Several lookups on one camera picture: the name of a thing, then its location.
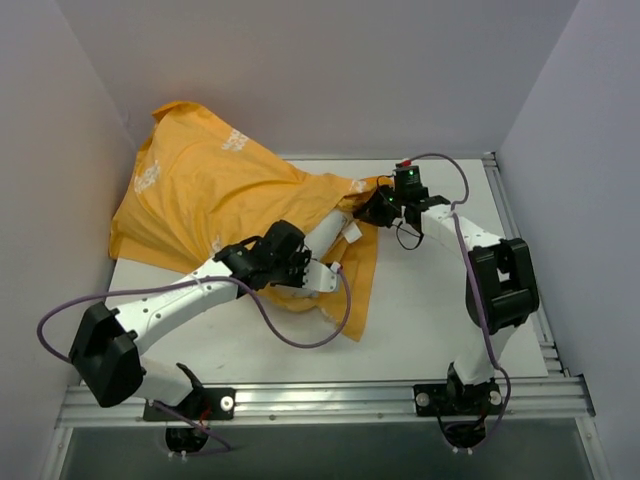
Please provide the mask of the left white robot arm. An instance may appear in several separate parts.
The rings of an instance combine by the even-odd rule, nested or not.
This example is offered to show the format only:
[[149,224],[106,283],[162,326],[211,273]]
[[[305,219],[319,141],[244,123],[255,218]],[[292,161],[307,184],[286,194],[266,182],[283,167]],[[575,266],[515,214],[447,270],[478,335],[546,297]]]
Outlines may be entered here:
[[145,290],[136,301],[99,302],[81,320],[69,358],[98,404],[109,408],[138,397],[159,401],[179,419],[194,417],[204,388],[183,363],[145,359],[160,339],[207,310],[255,295],[270,285],[310,286],[317,262],[304,234],[280,220],[264,236],[222,248],[183,280]]

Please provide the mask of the white pillow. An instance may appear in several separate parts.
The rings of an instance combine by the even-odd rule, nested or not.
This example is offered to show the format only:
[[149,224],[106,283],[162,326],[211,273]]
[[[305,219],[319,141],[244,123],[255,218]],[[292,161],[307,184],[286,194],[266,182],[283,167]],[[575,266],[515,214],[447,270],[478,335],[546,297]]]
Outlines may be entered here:
[[304,246],[310,252],[309,263],[321,261],[336,241],[353,244],[363,237],[362,230],[349,213],[334,209],[305,235]]

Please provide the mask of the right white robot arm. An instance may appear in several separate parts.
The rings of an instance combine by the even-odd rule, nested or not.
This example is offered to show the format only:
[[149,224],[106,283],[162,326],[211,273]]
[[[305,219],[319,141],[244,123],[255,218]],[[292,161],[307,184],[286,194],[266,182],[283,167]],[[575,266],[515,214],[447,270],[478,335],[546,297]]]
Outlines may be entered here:
[[536,277],[527,243],[493,234],[456,212],[455,204],[425,187],[402,195],[378,187],[355,218],[377,227],[402,222],[419,238],[439,242],[466,270],[465,304],[477,334],[450,365],[444,400],[455,412],[480,400],[479,386],[491,382],[509,340],[539,308]]

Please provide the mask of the yellow cartoon pillowcase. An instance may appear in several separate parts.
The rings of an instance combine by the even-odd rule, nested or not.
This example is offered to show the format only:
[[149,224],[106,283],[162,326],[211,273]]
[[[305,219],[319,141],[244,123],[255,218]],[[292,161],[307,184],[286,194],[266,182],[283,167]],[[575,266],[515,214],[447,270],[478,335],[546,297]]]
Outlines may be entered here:
[[354,213],[380,184],[300,170],[198,103],[152,116],[111,221],[113,259],[188,273],[278,220],[309,234],[332,211]]

